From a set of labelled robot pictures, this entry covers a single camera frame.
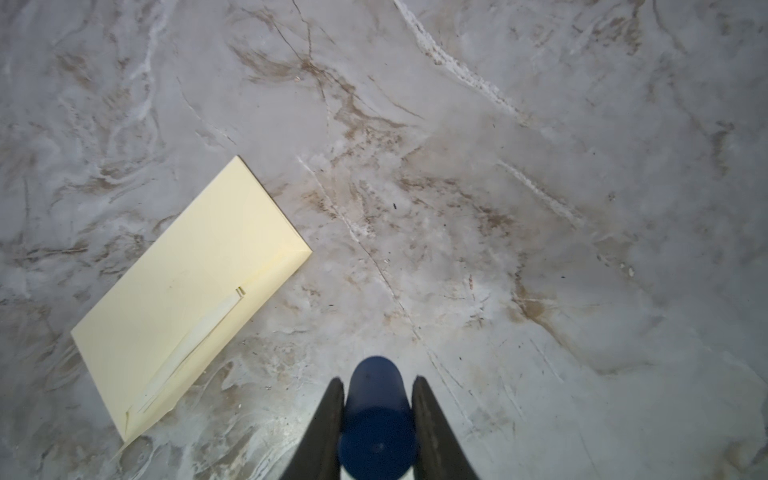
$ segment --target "envelope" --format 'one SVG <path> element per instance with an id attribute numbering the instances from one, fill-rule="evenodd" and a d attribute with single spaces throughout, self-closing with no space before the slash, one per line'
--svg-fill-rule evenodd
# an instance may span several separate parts
<path id="1" fill-rule="evenodd" d="M 72 330 L 125 445 L 311 253 L 235 157 Z"/>

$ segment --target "yellow envelope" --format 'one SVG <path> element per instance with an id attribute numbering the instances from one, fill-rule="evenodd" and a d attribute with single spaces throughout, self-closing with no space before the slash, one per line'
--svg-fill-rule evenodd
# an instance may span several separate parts
<path id="1" fill-rule="evenodd" d="M 235 157 L 72 330 L 125 445 L 311 253 Z"/>

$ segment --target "blue cylinder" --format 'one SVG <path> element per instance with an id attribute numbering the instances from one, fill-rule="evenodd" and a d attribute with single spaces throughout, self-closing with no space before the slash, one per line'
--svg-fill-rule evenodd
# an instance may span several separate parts
<path id="1" fill-rule="evenodd" d="M 382 356 L 363 360 L 349 381 L 339 462 L 356 480 L 396 480 L 418 450 L 400 371 Z"/>

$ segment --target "stone floor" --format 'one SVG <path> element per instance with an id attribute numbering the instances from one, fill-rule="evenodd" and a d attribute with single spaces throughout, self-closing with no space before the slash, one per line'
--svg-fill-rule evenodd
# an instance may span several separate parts
<path id="1" fill-rule="evenodd" d="M 0 478 L 277 478 L 374 354 L 482 478 L 768 475 L 768 3 L 0 5 Z M 314 254 L 117 455 L 69 331 L 235 154 Z"/>

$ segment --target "rounded blue tip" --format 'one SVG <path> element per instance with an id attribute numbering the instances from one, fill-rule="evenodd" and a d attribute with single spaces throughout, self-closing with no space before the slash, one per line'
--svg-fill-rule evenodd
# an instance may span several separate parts
<path id="1" fill-rule="evenodd" d="M 357 480 L 396 480 L 418 451 L 400 371 L 381 356 L 363 360 L 349 382 L 339 462 Z"/>

